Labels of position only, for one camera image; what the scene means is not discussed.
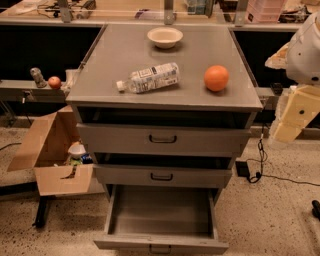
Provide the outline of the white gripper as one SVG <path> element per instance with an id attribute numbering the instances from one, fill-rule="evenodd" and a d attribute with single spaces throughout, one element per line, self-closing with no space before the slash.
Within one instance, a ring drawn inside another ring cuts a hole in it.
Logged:
<path id="1" fill-rule="evenodd" d="M 265 66 L 286 69 L 291 86 L 279 97 L 270 139 L 277 143 L 294 141 L 320 113 L 320 12 L 311 14 L 291 38 L 269 57 Z"/>

